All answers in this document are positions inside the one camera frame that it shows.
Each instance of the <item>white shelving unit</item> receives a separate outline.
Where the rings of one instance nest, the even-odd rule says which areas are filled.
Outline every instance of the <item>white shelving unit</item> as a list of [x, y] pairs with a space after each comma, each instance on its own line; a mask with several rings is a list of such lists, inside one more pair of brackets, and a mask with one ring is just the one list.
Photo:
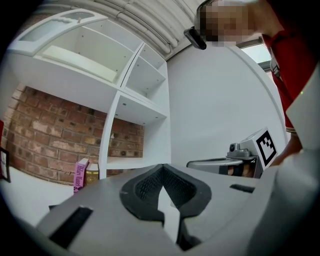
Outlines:
[[[108, 146], [114, 118], [144, 126], [143, 157], [109, 157]], [[107, 170], [133, 169], [171, 161], [170, 116], [155, 106], [118, 91], [104, 124], [99, 166]]]
[[[27, 29], [7, 55], [22, 84], [108, 113], [101, 179], [110, 169], [171, 162], [167, 63], [125, 28], [92, 11], [66, 11]], [[114, 118], [145, 127], [143, 157], [108, 157]]]

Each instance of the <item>person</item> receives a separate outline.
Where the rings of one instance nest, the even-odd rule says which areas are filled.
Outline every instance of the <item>person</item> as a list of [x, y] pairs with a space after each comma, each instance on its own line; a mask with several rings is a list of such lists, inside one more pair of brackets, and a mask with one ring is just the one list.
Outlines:
[[195, 27], [207, 41], [239, 42], [261, 33], [271, 54], [270, 68], [278, 88], [290, 140], [272, 166], [302, 149], [299, 136], [286, 110], [301, 93], [318, 59], [298, 23], [288, 18], [276, 0], [228, 1], [207, 0], [197, 10]]

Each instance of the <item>brick wall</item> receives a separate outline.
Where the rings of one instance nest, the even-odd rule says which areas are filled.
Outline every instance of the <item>brick wall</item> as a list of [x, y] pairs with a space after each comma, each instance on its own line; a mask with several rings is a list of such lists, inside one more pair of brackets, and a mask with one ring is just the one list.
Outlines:
[[[71, 185], [75, 162], [98, 162], [107, 114], [19, 85], [5, 113], [1, 147], [16, 169]], [[142, 157], [144, 128], [114, 119], [109, 156]], [[116, 175], [126, 170], [109, 170]]]

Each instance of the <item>black rubber mount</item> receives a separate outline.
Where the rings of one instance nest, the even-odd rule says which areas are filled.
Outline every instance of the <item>black rubber mount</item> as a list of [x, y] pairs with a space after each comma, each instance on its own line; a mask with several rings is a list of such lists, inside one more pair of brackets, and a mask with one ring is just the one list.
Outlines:
[[125, 183], [120, 191], [120, 199], [123, 206], [138, 219], [159, 221], [163, 224], [165, 216], [158, 210], [158, 199], [162, 187], [180, 212], [176, 243], [182, 250], [188, 250], [200, 244], [199, 239], [188, 235], [184, 219], [198, 216], [211, 200], [211, 189], [203, 181], [168, 164], [158, 164]]

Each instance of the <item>white wall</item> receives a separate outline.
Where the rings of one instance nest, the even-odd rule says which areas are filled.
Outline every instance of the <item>white wall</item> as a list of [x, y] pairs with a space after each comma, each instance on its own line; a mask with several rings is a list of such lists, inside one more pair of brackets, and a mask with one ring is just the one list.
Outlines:
[[287, 144], [278, 90], [240, 49], [185, 49], [168, 61], [172, 163], [225, 157], [231, 143], [268, 127]]
[[18, 85], [19, 81], [9, 66], [7, 56], [5, 56], [0, 66], [0, 120], [3, 120], [12, 94]]

